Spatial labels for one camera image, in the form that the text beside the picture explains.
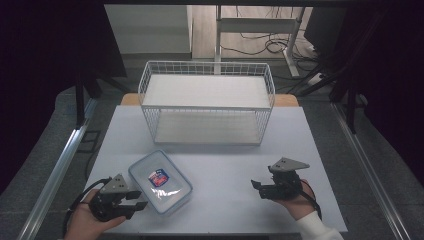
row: cable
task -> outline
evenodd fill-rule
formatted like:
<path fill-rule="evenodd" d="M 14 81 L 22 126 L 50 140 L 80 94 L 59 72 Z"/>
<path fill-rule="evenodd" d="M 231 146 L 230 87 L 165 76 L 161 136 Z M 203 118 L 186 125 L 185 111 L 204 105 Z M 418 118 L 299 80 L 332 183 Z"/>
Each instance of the cable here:
<path fill-rule="evenodd" d="M 270 12 L 274 12 L 274 7 L 271 7 L 271 9 L 268 11 L 268 13 L 265 15 L 265 18 L 269 15 Z"/>
<path fill-rule="evenodd" d="M 304 67 L 300 66 L 299 63 L 301 63 L 301 62 L 317 62 L 317 60 L 315 60 L 315 59 L 308 59 L 308 58 L 301 58 L 301 59 L 296 59 L 296 60 L 297 60 L 297 61 L 295 61 L 296 62 L 296 66 L 298 68 L 302 69 L 303 71 L 306 71 L 306 72 L 309 72 L 309 71 L 314 70 L 315 67 L 313 67 L 312 69 L 307 69 L 307 68 L 304 68 Z"/>
<path fill-rule="evenodd" d="M 240 51 L 240 50 L 237 50 L 237 49 L 234 49 L 234 48 L 226 48 L 226 47 L 223 47 L 222 45 L 221 45 L 221 48 L 224 49 L 224 50 L 234 51 L 234 52 L 238 52 L 238 53 L 242 53 L 242 54 L 246 54 L 246 55 L 257 55 L 257 54 L 262 53 L 266 50 L 266 48 L 264 48 L 263 50 L 256 52 L 256 53 L 248 53 L 248 52 L 243 52 L 243 51 Z"/>
<path fill-rule="evenodd" d="M 71 204 L 71 206 L 69 206 L 68 211 L 66 212 L 65 215 L 65 219 L 63 221 L 63 226 L 62 226 L 62 233 L 63 233 L 63 237 L 65 237 L 66 232 L 68 232 L 68 222 L 69 219 L 71 218 L 72 213 L 74 213 L 75 209 L 77 208 L 78 204 L 81 203 L 81 200 L 84 198 L 84 196 L 91 190 L 93 189 L 95 186 L 99 185 L 100 183 L 103 183 L 103 185 L 105 185 L 106 183 L 108 183 L 112 178 L 105 178 L 105 179 L 100 179 L 99 181 L 91 184 L 87 189 L 85 189 L 80 195 L 78 195 L 78 197 L 74 200 L 74 202 Z"/>
<path fill-rule="evenodd" d="M 281 78 L 284 80 L 290 80 L 290 81 L 297 81 L 297 80 L 301 80 L 303 78 L 288 78 L 288 77 L 281 77 L 281 76 L 277 76 L 277 75 L 272 75 L 272 78 Z"/>
<path fill-rule="evenodd" d="M 312 203 L 312 206 L 314 207 L 314 209 L 318 213 L 318 217 L 322 220 L 321 207 L 319 206 L 319 204 L 317 203 L 317 201 L 315 201 L 315 199 L 313 199 L 311 196 L 309 196 L 304 191 L 300 191 L 299 194 L 302 195 L 304 198 L 306 198 L 306 200 L 308 200 L 310 203 Z"/>
<path fill-rule="evenodd" d="M 317 201 L 316 201 L 316 197 L 315 197 L 315 192 L 314 192 L 314 190 L 312 189 L 311 185 L 309 185 L 309 183 L 307 183 L 306 181 L 304 181 L 304 180 L 302 180 L 302 179 L 301 179 L 300 181 L 301 181 L 301 182 L 303 182 L 304 184 L 306 184 L 306 186 L 308 186 L 308 187 L 309 187 L 309 189 L 311 189 L 311 192 L 312 192 L 313 198 L 312 198 L 311 196 L 309 196 L 309 194 L 305 193 L 303 190 L 299 192 L 299 193 L 300 193 L 300 195 L 302 195 L 304 198 L 306 198 L 306 200 L 308 200 L 309 202 L 311 202 L 311 203 L 312 203 L 312 206 L 313 206 L 313 207 L 315 208 L 315 210 L 317 211 L 319 218 L 322 220 L 321 207 L 319 206 L 319 204 L 318 204 L 318 203 L 317 203 Z"/>
<path fill-rule="evenodd" d="M 242 38 L 246 38 L 246 39 L 260 39 L 260 38 L 264 38 L 264 37 L 269 37 L 270 35 L 274 35 L 275 33 L 270 33 L 267 35 L 262 35 L 262 36 L 257 36 L 257 37 L 245 37 L 243 36 L 243 33 L 240 33 Z"/>
<path fill-rule="evenodd" d="M 293 91 L 297 86 L 299 86 L 300 84 L 302 84 L 306 79 L 308 79 L 310 76 L 311 76 L 311 72 L 308 72 L 308 74 L 306 74 L 306 76 L 305 77 L 303 77 L 302 79 L 301 79 L 301 81 L 300 82 L 298 82 L 297 84 L 295 84 L 290 90 L 288 90 L 287 92 L 286 92 L 286 94 L 290 94 L 290 92 L 291 91 Z"/>
<path fill-rule="evenodd" d="M 290 86 L 284 86 L 284 87 L 280 87 L 280 88 L 276 88 L 275 92 L 277 93 L 278 91 L 284 89 L 284 88 L 288 88 L 288 87 L 293 87 L 294 85 L 290 85 Z"/>

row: colorful label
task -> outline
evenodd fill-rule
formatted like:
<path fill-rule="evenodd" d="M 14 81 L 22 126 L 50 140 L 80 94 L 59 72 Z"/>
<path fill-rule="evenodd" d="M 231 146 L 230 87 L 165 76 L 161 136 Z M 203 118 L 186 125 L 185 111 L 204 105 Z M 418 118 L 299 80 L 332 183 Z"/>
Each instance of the colorful label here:
<path fill-rule="evenodd" d="M 158 169 L 149 175 L 149 181 L 154 187 L 160 187 L 169 179 L 168 174 L 163 169 Z"/>

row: black curtain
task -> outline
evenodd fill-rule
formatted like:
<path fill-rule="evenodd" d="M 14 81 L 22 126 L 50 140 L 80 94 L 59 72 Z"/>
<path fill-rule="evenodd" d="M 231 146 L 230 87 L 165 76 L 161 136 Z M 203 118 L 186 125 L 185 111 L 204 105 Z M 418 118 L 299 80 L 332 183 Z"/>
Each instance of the black curtain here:
<path fill-rule="evenodd" d="M 424 185 L 422 4 L 393 4 L 359 61 L 365 113 Z"/>
<path fill-rule="evenodd" d="M 98 1 L 0 3 L 1 191 L 39 139 L 58 93 L 126 76 L 106 11 Z"/>

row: white shelf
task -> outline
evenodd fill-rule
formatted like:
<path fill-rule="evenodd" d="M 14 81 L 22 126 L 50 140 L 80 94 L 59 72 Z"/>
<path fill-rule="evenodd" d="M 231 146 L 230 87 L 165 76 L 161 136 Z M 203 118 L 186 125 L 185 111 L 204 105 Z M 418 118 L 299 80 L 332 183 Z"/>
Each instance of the white shelf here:
<path fill-rule="evenodd" d="M 152 74 L 143 106 L 269 109 L 263 76 Z"/>
<path fill-rule="evenodd" d="M 254 144 L 261 141 L 254 112 L 161 112 L 156 143 Z"/>

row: plastic container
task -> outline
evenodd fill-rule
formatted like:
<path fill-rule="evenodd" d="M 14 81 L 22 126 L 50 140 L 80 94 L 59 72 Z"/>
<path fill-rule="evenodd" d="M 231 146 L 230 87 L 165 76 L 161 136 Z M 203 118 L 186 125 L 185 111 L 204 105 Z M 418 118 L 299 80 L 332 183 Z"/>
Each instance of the plastic container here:
<path fill-rule="evenodd" d="M 191 183 L 162 150 L 130 166 L 128 172 L 158 214 L 170 214 L 188 200 Z"/>

